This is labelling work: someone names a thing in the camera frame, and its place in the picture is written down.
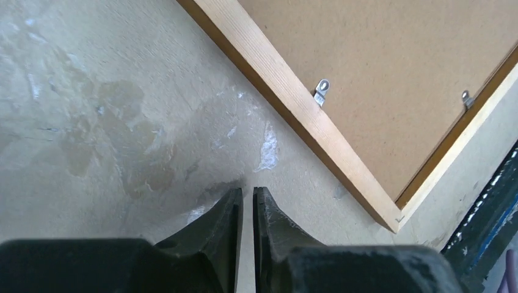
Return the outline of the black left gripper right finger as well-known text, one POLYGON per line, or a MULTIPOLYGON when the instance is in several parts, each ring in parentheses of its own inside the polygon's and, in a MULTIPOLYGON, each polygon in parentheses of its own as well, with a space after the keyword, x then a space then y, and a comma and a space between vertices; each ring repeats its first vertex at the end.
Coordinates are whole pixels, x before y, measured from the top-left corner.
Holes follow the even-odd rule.
POLYGON ((328 246, 265 187, 253 194, 257 292, 462 292, 449 262, 419 245, 328 246))

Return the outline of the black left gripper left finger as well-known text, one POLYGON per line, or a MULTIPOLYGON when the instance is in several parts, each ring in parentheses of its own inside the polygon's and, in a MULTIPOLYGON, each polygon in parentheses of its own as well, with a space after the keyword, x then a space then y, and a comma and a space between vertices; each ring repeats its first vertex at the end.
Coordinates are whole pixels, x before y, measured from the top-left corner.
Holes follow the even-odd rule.
POLYGON ((229 190, 168 238, 1 244, 2 292, 235 292, 243 193, 229 190))

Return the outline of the wooden picture frame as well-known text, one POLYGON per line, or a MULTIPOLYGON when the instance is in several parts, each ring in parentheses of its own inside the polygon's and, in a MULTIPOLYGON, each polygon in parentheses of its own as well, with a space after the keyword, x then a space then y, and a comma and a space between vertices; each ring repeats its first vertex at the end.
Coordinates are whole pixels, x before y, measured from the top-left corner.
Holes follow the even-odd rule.
POLYGON ((181 6, 364 210, 393 233, 432 193, 517 80, 517 49, 513 49, 402 196, 392 200, 238 1, 181 1, 181 6))

